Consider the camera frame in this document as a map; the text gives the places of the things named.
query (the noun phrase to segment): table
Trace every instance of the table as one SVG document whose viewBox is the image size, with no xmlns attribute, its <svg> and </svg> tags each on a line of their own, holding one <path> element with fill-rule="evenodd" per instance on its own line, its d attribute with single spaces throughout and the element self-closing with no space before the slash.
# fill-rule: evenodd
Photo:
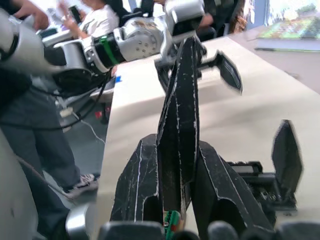
<svg viewBox="0 0 320 240">
<path fill-rule="evenodd" d="M 255 50 L 257 36 L 266 28 L 266 26 L 260 26 L 242 33 L 231 34 L 228 37 L 278 69 L 296 75 L 298 81 L 320 94 L 320 84 L 318 84 L 320 54 L 318 52 Z"/>
<path fill-rule="evenodd" d="M 203 73 L 198 82 L 200 139 L 214 146 L 226 161 L 260 161 L 265 171 L 273 171 L 273 137 L 282 119 L 292 120 L 304 161 L 296 195 L 299 214 L 279 216 L 278 220 L 318 219 L 319 193 L 314 181 L 320 176 L 320 96 L 233 38 L 215 39 L 205 46 L 209 57 L 219 49 L 236 64 L 242 76 L 243 94 L 239 96 L 227 88 L 217 70 Z M 110 218 L 118 177 L 139 140 L 157 131 L 165 95 L 153 58 L 126 63 L 118 69 L 122 82 L 114 90 L 97 196 L 97 227 Z M 191 211 L 187 213 L 186 225 L 196 231 Z"/>
</svg>

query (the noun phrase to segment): silver robotic arm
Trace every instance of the silver robotic arm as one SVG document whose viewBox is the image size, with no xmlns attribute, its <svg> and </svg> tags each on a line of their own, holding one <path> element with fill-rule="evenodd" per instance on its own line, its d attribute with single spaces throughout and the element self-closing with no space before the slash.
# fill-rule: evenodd
<svg viewBox="0 0 320 240">
<path fill-rule="evenodd" d="M 51 75 L 58 87 L 68 90 L 73 85 L 90 83 L 93 76 L 103 75 L 124 62 L 157 54 L 163 61 L 172 62 L 172 46 L 195 35 L 205 14 L 203 0 L 168 0 L 164 11 L 165 16 L 159 18 L 130 19 L 101 37 L 63 42 L 59 41 L 64 36 L 56 41 L 52 37 L 41 39 L 0 11 L 0 68 Z"/>
</svg>

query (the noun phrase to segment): floor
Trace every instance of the floor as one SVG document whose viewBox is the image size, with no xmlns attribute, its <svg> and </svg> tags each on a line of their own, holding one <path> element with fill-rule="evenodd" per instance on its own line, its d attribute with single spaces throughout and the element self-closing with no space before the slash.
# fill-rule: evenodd
<svg viewBox="0 0 320 240">
<path fill-rule="evenodd" d="M 88 98 L 84 98 L 79 102 L 76 102 L 72 105 L 74 110 L 77 110 L 83 105 Z M 95 113 L 102 110 L 101 105 L 97 104 L 94 110 L 89 114 L 84 121 L 90 124 L 95 131 L 96 135 L 102 139 L 106 140 L 107 136 L 107 124 L 102 124 L 100 119 L 97 119 Z M 74 117 L 67 117 L 63 119 L 63 125 L 67 125 L 76 119 Z M 72 149 L 75 164 L 79 167 L 82 174 L 90 173 L 100 173 L 102 167 L 102 161 L 104 156 L 105 145 L 103 142 L 98 140 L 92 129 L 82 122 L 75 124 L 70 130 L 65 132 L 70 147 Z M 53 185 L 56 185 L 56 182 L 52 177 L 45 173 L 46 179 Z M 86 192 L 78 197 L 74 202 L 70 202 L 65 199 L 61 194 L 58 193 L 62 202 L 67 208 L 73 208 L 75 205 L 80 205 L 82 203 L 95 202 L 97 197 L 97 191 Z M 41 236 L 36 236 L 34 240 L 44 240 L 45 238 Z"/>
</svg>

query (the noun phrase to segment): chair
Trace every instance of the chair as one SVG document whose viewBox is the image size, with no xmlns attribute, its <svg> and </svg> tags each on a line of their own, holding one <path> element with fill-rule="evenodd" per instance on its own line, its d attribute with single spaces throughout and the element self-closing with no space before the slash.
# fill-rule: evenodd
<svg viewBox="0 0 320 240">
<path fill-rule="evenodd" d="M 229 12 L 226 14 L 227 18 L 225 19 L 222 25 L 213 24 L 212 27 L 205 29 L 199 32 L 197 35 L 201 42 L 205 42 L 211 39 L 223 37 L 229 34 L 230 23 L 237 16 L 237 12 L 241 6 L 241 0 L 234 0 L 232 7 L 229 9 Z"/>
<path fill-rule="evenodd" d="M 153 0 L 142 0 L 141 6 L 135 8 L 133 12 L 128 12 L 124 8 L 122 0 L 109 0 L 108 4 L 111 6 L 113 11 L 119 17 L 119 26 L 122 27 L 128 20 L 133 18 L 143 18 L 147 14 L 147 18 L 152 17 L 154 11 L 154 1 Z"/>
</svg>

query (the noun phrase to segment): hand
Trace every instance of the hand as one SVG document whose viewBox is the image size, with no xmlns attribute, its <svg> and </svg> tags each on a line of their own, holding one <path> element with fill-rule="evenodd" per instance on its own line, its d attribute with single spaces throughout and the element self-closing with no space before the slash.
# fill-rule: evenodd
<svg viewBox="0 0 320 240">
<path fill-rule="evenodd" d="M 63 11 L 65 20 L 63 21 L 63 25 L 69 29 L 73 35 L 78 36 L 79 27 L 77 23 L 72 19 L 69 15 L 69 9 L 66 6 L 64 1 L 60 1 L 58 7 Z"/>
<path fill-rule="evenodd" d="M 116 76 L 116 74 L 117 74 L 117 66 L 114 66 L 113 68 L 112 68 L 112 72 L 111 72 L 111 77 L 114 77 L 114 76 Z"/>
<path fill-rule="evenodd" d="M 28 0 L 23 1 L 20 10 L 14 14 L 17 19 L 28 17 L 30 15 L 34 17 L 33 28 L 35 30 L 44 30 L 49 26 L 48 16 Z"/>
<path fill-rule="evenodd" d="M 74 35 L 78 35 L 78 24 L 70 16 L 66 16 L 63 25 L 69 29 Z"/>
<path fill-rule="evenodd" d="M 166 0 L 153 0 L 155 4 L 161 4 L 162 6 L 165 5 Z"/>
<path fill-rule="evenodd" d="M 203 18 L 199 25 L 199 28 L 208 28 L 214 23 L 214 18 L 210 13 L 207 13 Z"/>
<path fill-rule="evenodd" d="M 87 14 L 83 10 L 79 10 L 79 13 L 80 13 L 80 19 L 83 22 L 85 20 L 86 16 L 87 16 Z"/>
</svg>

